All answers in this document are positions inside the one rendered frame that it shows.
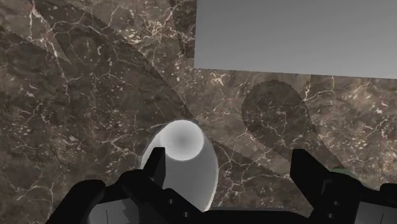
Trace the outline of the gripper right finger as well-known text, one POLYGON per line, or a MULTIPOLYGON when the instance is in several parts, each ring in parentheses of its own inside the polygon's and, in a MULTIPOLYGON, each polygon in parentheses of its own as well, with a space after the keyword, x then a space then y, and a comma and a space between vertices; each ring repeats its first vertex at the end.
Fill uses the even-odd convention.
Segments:
POLYGON ((396 183, 371 189, 304 149, 292 152, 290 178, 313 207, 310 224, 397 224, 396 183))

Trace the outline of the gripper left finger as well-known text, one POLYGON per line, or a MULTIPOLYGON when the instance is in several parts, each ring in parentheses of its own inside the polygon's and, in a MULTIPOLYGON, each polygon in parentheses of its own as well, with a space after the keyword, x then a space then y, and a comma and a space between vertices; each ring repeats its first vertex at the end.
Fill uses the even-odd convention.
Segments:
POLYGON ((86 224, 92 209, 111 192, 117 199, 129 198, 139 211, 140 224, 204 224, 204 213, 171 188, 165 179, 165 148, 156 147, 143 169, 124 172, 111 186, 99 179, 76 183, 45 224, 86 224))

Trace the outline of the white vase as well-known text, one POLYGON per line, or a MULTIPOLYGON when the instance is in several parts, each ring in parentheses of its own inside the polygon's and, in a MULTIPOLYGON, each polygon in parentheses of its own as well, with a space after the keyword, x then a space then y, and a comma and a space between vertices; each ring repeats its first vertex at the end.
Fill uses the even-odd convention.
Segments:
POLYGON ((155 147, 165 148, 164 188, 171 188, 200 211, 210 208, 218 185, 219 167, 214 147, 191 120, 174 120, 148 143, 140 168, 155 147))

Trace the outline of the grey robot stand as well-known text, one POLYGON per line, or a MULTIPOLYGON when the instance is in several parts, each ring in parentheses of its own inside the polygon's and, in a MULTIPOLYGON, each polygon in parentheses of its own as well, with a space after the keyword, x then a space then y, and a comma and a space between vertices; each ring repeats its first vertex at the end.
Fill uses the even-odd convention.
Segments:
POLYGON ((194 66, 397 79, 397 0, 197 0, 194 66))

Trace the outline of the green round object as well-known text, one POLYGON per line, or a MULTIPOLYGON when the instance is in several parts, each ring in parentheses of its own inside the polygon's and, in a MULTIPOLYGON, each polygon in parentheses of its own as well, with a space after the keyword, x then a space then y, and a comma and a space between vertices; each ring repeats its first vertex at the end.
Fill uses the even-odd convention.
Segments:
POLYGON ((345 167, 333 167, 330 169, 330 171, 340 173, 340 174, 345 174, 345 175, 348 175, 348 176, 356 179, 356 176, 349 169, 346 169, 345 167))

